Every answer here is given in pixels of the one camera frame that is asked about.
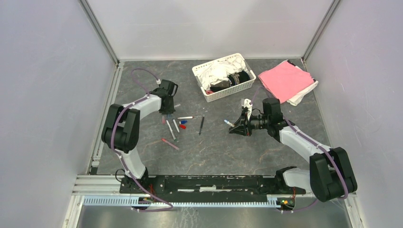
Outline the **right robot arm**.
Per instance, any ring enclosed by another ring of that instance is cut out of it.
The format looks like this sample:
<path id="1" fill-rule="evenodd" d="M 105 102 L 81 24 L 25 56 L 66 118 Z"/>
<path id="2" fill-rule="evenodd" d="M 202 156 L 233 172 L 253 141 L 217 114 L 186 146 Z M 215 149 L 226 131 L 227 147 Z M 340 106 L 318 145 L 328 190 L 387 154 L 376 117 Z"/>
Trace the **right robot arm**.
<path id="1" fill-rule="evenodd" d="M 320 202 L 326 202 L 346 199 L 357 191 L 355 174 L 345 149 L 332 148 L 302 132 L 283 115 L 278 99 L 266 98 L 262 105 L 262 113 L 253 115 L 252 101 L 242 99 L 240 117 L 229 133 L 251 136 L 254 130 L 266 130 L 269 136 L 308 162 L 307 170 L 295 166 L 278 170 L 274 181 L 277 192 L 286 194 L 296 187 L 312 192 Z"/>

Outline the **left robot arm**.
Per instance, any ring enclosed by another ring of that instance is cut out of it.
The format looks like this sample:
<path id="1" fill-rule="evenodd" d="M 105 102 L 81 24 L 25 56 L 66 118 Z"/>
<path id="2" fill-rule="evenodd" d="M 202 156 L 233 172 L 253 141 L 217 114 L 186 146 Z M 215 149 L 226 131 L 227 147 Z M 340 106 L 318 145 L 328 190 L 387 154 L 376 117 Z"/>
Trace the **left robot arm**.
<path id="1" fill-rule="evenodd" d="M 101 140 L 118 156 L 125 176 L 132 179 L 131 187 L 137 193 L 149 189 L 148 170 L 137 150 L 140 121 L 154 112 L 173 114 L 177 90 L 176 83 L 159 80 L 158 87 L 142 98 L 127 104 L 112 104 L 108 109 Z"/>

